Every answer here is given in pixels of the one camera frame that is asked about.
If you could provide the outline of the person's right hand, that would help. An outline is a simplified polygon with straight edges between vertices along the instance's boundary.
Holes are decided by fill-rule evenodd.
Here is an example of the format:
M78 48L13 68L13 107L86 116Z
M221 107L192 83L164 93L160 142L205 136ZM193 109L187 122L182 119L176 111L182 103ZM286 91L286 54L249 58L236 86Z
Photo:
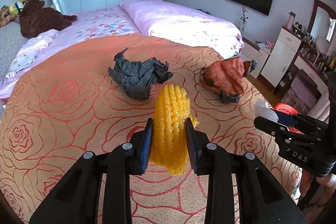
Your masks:
M301 177L301 183L299 186L299 190L301 193L301 197L305 197L307 194L307 191L310 189L311 183L314 181L314 176L307 172L306 170L302 171L302 177ZM326 189L321 194L317 201L317 206L325 206L329 200L331 199L331 196L333 195L335 191L335 174L329 173L324 178L316 178L316 182L321 184L322 186L325 186Z

